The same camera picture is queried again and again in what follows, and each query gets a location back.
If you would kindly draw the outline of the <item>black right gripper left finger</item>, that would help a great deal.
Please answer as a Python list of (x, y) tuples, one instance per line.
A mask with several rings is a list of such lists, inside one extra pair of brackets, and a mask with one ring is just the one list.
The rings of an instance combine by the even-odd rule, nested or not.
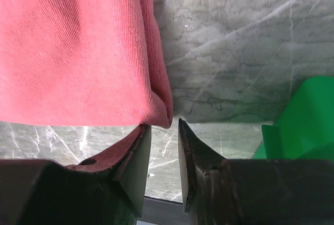
[(141, 216), (151, 149), (151, 126), (139, 125), (102, 152), (66, 168), (95, 174), (112, 184), (136, 216)]

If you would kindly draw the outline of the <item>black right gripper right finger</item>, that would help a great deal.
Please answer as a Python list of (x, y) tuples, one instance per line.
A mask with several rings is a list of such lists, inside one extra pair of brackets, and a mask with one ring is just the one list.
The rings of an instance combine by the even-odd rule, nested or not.
[(223, 212), (227, 202), (226, 158), (178, 120), (178, 158), (185, 212)]

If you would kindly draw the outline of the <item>dusty pink t shirt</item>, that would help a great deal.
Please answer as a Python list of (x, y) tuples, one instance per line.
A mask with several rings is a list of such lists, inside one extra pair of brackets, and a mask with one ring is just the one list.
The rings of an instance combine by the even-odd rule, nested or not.
[(1, 0), (1, 120), (169, 128), (153, 0)]

